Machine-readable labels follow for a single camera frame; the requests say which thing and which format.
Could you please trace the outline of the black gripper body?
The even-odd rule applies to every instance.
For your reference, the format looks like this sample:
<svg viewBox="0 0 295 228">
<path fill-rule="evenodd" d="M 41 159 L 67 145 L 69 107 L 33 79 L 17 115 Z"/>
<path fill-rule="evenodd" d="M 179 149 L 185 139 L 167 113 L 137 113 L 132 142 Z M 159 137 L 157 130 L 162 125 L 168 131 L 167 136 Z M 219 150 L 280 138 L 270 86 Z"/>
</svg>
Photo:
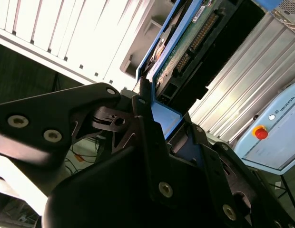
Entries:
<svg viewBox="0 0 295 228">
<path fill-rule="evenodd" d="M 126 149 L 65 179 L 50 194 L 44 228 L 221 228 L 202 172 L 170 157 L 175 208 L 153 201 L 143 156 Z"/>
</svg>

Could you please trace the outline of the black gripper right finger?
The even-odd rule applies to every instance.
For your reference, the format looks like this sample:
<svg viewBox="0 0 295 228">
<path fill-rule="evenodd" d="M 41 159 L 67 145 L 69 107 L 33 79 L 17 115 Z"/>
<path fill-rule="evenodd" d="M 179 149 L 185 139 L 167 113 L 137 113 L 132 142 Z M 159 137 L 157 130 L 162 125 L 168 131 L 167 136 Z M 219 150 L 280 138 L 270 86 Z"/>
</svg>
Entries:
<svg viewBox="0 0 295 228">
<path fill-rule="evenodd" d="M 277 201 L 232 149 L 218 142 L 210 146 L 197 125 L 185 127 L 184 158 L 202 169 L 212 216 L 222 228 L 276 228 Z"/>
</svg>

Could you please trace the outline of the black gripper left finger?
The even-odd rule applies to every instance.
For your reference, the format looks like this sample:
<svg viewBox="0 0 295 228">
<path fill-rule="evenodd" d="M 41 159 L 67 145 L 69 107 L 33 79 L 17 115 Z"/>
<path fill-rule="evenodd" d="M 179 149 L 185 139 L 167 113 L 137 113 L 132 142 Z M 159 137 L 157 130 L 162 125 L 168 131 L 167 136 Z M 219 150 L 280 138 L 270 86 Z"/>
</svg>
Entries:
<svg viewBox="0 0 295 228">
<path fill-rule="evenodd" d="M 0 104 L 0 154 L 55 169 L 70 146 L 101 132 L 113 135 L 106 162 L 126 149 L 142 154 L 150 198 L 175 208 L 175 180 L 165 139 L 151 110 L 148 81 L 131 97 L 97 83 Z"/>
</svg>

